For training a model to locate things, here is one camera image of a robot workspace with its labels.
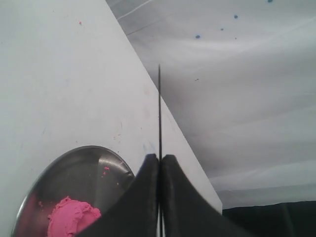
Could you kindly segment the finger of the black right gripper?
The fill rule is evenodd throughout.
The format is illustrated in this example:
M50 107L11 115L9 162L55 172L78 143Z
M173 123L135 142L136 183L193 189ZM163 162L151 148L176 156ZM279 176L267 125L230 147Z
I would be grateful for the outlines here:
M167 237L251 237L223 217L191 184L174 155L161 161L161 206Z
M157 235L158 158L146 155L120 199L78 237L155 237Z

